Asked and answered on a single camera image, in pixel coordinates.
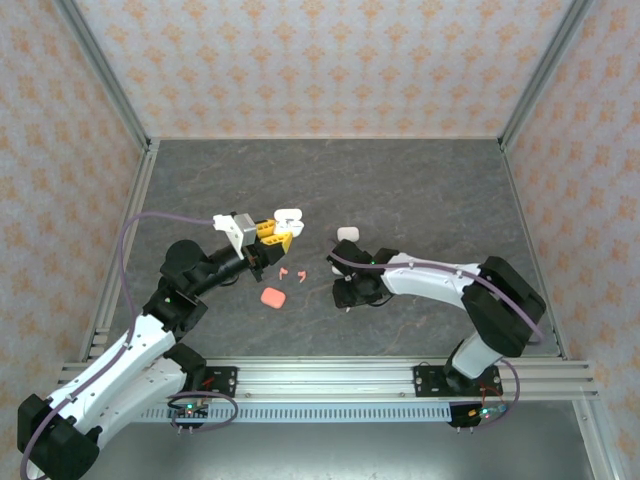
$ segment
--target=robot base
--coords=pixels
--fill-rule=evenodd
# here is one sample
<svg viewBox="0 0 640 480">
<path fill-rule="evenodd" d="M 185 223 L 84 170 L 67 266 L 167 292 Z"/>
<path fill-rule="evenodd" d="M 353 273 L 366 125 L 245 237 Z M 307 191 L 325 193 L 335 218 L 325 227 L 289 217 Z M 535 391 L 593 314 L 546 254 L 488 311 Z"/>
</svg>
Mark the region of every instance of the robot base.
<svg viewBox="0 0 640 480">
<path fill-rule="evenodd" d="M 487 368 L 482 375 L 469 382 L 462 390 L 454 389 L 445 375 L 444 365 L 418 365 L 413 367 L 413 386 L 416 397 L 445 398 L 445 397 L 482 397 L 481 384 L 487 387 L 484 392 L 487 397 L 498 396 L 491 389 L 503 394 L 500 370 L 496 366 Z"/>
</svg>

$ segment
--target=pink block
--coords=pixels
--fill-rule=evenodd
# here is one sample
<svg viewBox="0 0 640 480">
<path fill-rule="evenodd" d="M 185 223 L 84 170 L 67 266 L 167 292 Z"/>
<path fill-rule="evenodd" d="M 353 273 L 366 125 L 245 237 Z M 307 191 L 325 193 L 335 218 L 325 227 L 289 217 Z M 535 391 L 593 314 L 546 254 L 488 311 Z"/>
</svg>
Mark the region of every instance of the pink block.
<svg viewBox="0 0 640 480">
<path fill-rule="evenodd" d="M 264 292 L 262 292 L 262 296 L 260 297 L 260 301 L 262 303 L 276 309 L 282 308 L 286 299 L 287 296 L 283 292 L 271 287 L 265 288 Z"/>
</svg>

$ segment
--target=aluminum frame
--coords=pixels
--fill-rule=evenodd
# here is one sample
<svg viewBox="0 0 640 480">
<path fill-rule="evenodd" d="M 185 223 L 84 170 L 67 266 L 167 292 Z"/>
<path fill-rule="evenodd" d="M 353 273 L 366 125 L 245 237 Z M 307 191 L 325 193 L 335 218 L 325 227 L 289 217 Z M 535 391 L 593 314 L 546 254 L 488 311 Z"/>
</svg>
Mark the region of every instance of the aluminum frame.
<svg viewBox="0 0 640 480">
<path fill-rule="evenodd" d="M 124 219 L 141 211 L 144 197 L 155 164 L 159 139 L 151 142 L 150 149 L 141 160 L 141 165 L 132 185 Z M 517 191 L 509 170 L 505 167 L 514 189 L 514 197 L 530 243 Z M 133 244 L 135 228 L 126 237 L 125 259 L 128 259 Z M 60 382 L 74 378 L 87 362 L 101 355 L 108 341 L 109 326 L 120 291 L 117 279 L 117 259 L 111 258 L 110 270 L 105 280 L 105 289 L 94 315 L 93 328 L 87 336 L 79 363 L 63 366 Z M 532 250 L 534 264 L 540 280 L 544 281 Z M 562 328 L 550 315 L 560 347 L 566 345 Z M 412 367 L 421 362 L 444 364 L 444 358 L 419 357 L 225 357 L 208 359 L 209 364 L 235 365 L 242 375 L 236 390 L 241 408 L 252 405 L 295 405 L 301 403 L 325 407 L 336 403 L 361 406 L 380 406 L 394 403 L 407 407 L 415 405 L 417 399 L 412 384 Z M 521 401 L 572 401 L 580 424 L 585 448 L 597 480 L 625 480 L 614 442 L 607 423 L 603 420 L 603 407 L 588 362 L 568 360 L 567 357 L 526 357 L 513 359 L 513 365 L 522 378 Z M 505 398 L 512 398 L 515 383 L 510 370 L 500 367 L 504 378 Z M 448 404 L 450 401 L 475 400 L 461 398 L 420 399 L 420 402 Z M 593 421 L 581 420 L 583 417 Z M 165 422 L 166 418 L 157 421 Z"/>
<path fill-rule="evenodd" d="M 504 132 L 498 137 L 502 151 L 507 150 L 511 142 L 518 135 L 518 132 L 533 110 L 549 78 L 551 78 L 556 66 L 560 63 L 575 33 L 582 25 L 582 19 L 587 14 L 592 3 L 593 0 L 574 0 L 571 6 L 569 6 L 551 43 L 540 59 L 540 63 L 538 63 L 531 80 L 524 89 L 520 100 L 518 100 L 516 108 L 513 110 L 505 126 Z"/>
<path fill-rule="evenodd" d="M 145 148 L 149 143 L 149 139 L 144 127 L 75 0 L 55 0 L 54 3 L 58 6 L 62 17 L 67 21 L 69 29 L 80 44 L 87 61 L 104 85 L 127 130 L 138 146 Z"/>
<path fill-rule="evenodd" d="M 547 304 L 547 316 L 549 317 L 549 321 L 551 322 L 551 327 L 553 328 L 553 333 L 556 337 L 556 343 L 558 344 L 558 348 L 560 349 L 560 354 L 566 360 L 568 358 L 567 346 L 569 345 L 569 340 L 567 339 L 566 333 L 562 328 L 562 325 L 560 324 L 560 322 L 556 320 L 556 315 L 553 309 L 553 302 L 549 301 L 551 296 L 547 291 L 544 275 L 542 274 L 542 269 L 540 268 L 540 262 L 538 261 L 538 254 L 536 253 L 536 249 L 533 245 L 533 239 L 531 238 L 529 226 L 527 225 L 527 219 L 524 216 L 524 209 L 522 208 L 522 204 L 520 203 L 520 196 L 518 195 L 516 182 L 513 178 L 513 173 L 511 172 L 511 165 L 509 164 L 509 153 L 506 151 L 502 152 L 502 163 L 507 172 L 507 178 L 509 179 L 509 184 L 511 185 L 511 191 L 513 192 L 513 199 L 515 201 L 516 208 L 518 210 L 518 216 L 520 217 L 520 223 L 522 224 L 522 229 L 524 230 L 524 237 L 527 240 L 527 245 L 529 247 L 531 259 L 533 260 L 533 268 L 536 272 L 536 278 L 538 279 L 538 285 L 540 286 L 541 295 Z"/>
</svg>

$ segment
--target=patterned wallpaper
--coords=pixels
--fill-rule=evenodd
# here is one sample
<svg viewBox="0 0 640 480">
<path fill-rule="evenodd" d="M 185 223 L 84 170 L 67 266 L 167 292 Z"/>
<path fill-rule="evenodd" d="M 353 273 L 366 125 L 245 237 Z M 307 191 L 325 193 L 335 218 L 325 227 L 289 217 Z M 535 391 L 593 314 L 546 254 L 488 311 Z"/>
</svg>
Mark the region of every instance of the patterned wallpaper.
<svg viewBox="0 0 640 480">
<path fill-rule="evenodd" d="M 79 0 L 151 136 L 490 136 L 570 0 Z"/>
<path fill-rule="evenodd" d="M 15 419 L 77 360 L 139 151 L 45 0 L 0 4 L 0 471 Z"/>
<path fill-rule="evenodd" d="M 640 470 L 640 3 L 598 0 L 510 151 L 557 316 Z"/>
</svg>

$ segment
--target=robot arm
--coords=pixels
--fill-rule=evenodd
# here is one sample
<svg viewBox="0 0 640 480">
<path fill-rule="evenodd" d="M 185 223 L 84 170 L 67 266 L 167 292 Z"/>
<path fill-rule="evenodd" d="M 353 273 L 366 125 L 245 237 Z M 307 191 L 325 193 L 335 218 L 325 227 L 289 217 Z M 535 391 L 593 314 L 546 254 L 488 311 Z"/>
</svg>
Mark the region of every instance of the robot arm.
<svg viewBox="0 0 640 480">
<path fill-rule="evenodd" d="M 177 343 L 202 318 L 207 306 L 199 296 L 229 285 L 245 270 L 257 281 L 275 264 L 302 231 L 266 220 L 254 224 L 249 215 L 217 215 L 212 224 L 231 245 L 210 256 L 191 240 L 167 251 L 158 288 L 142 308 L 131 341 L 123 335 L 77 378 L 46 400 L 33 394 L 18 409 L 18 449 L 24 453 L 33 433 L 53 409 L 62 407 L 37 439 L 29 460 L 30 478 L 42 473 L 52 480 L 77 480 L 93 465 L 100 449 L 122 428 L 151 406 L 181 391 L 202 389 L 206 361 Z M 102 376 L 77 396 L 80 385 L 126 351 Z"/>
<path fill-rule="evenodd" d="M 385 248 L 371 256 L 343 240 L 327 260 L 344 275 L 333 286 L 338 308 L 378 306 L 378 302 L 393 295 L 418 295 L 466 310 L 476 332 L 456 347 L 444 368 L 448 385 L 459 394 L 503 356 L 522 355 L 532 334 L 513 309 L 473 277 L 501 290 L 535 324 L 546 310 L 540 295 L 499 257 L 489 257 L 482 264 L 453 265 L 420 260 Z M 359 268 L 355 264 L 366 266 Z"/>
</svg>

